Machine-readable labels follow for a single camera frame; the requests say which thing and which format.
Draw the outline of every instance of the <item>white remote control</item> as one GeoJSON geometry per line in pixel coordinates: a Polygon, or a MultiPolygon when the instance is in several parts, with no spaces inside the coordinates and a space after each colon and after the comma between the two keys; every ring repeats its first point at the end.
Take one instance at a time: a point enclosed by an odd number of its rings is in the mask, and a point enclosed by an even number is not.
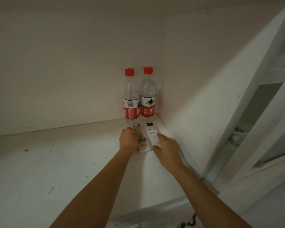
{"type": "Polygon", "coordinates": [[[157,132],[159,132],[157,127],[152,122],[146,123],[145,127],[152,145],[157,145],[161,148],[160,140],[158,139],[156,134],[157,132]]]}
{"type": "Polygon", "coordinates": [[[151,151],[151,146],[148,142],[148,139],[145,136],[144,131],[142,130],[140,124],[137,125],[133,125],[132,126],[133,129],[133,133],[139,132],[139,140],[138,140],[138,149],[139,152],[144,153],[144,152],[148,152],[151,151]]]}

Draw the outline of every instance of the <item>red and white label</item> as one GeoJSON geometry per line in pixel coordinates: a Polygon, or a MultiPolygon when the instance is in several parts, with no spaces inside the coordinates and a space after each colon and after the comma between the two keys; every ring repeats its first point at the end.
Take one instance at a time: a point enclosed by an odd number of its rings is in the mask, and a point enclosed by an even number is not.
{"type": "Polygon", "coordinates": [[[125,117],[127,119],[137,119],[140,116],[139,98],[135,100],[124,99],[125,117]]]}
{"type": "Polygon", "coordinates": [[[152,98],[140,96],[140,114],[144,117],[151,117],[155,114],[155,96],[152,98]]]}

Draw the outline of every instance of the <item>forearm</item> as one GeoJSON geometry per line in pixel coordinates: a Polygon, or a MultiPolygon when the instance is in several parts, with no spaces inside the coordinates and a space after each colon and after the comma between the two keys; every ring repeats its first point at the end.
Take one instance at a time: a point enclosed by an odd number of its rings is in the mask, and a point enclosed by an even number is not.
{"type": "Polygon", "coordinates": [[[211,192],[187,167],[174,177],[183,188],[205,228],[251,228],[239,215],[211,192]]]}
{"type": "Polygon", "coordinates": [[[105,227],[132,152],[120,150],[68,204],[50,228],[105,227]]]}

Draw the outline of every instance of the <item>barcode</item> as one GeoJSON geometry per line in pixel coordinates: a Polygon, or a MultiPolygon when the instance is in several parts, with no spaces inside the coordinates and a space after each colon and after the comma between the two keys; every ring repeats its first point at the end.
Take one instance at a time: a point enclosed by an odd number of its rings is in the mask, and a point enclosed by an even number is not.
{"type": "Polygon", "coordinates": [[[132,101],[128,101],[128,107],[133,107],[133,102],[132,101]]]}

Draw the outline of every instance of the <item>bottle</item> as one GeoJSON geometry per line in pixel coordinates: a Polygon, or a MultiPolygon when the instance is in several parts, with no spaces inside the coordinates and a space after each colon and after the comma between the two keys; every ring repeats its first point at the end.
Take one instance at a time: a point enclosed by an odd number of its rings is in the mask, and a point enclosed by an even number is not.
{"type": "Polygon", "coordinates": [[[144,79],[140,82],[140,114],[144,117],[151,117],[155,114],[156,84],[153,80],[153,68],[143,69],[144,79]]]}
{"type": "Polygon", "coordinates": [[[138,119],[140,116],[140,98],[135,83],[134,69],[126,69],[125,77],[125,94],[123,96],[125,117],[129,124],[133,124],[133,120],[138,119]]]}

